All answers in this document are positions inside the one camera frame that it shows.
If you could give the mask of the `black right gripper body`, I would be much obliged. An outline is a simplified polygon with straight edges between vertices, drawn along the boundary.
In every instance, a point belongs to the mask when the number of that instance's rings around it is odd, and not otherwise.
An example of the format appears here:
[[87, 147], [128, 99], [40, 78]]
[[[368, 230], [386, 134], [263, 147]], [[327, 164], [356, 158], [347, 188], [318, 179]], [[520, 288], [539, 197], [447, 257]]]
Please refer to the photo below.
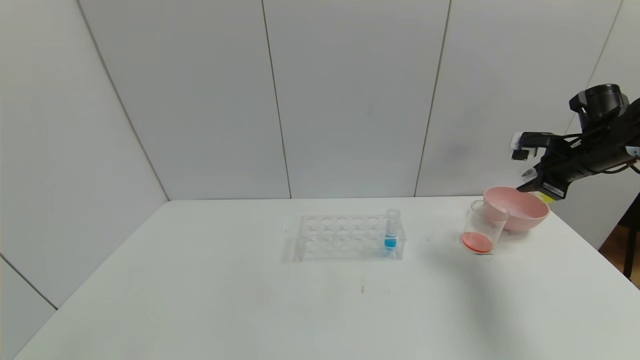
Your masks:
[[565, 199], [574, 182], [598, 174], [602, 150], [594, 146], [547, 148], [535, 166], [535, 189], [556, 201]]

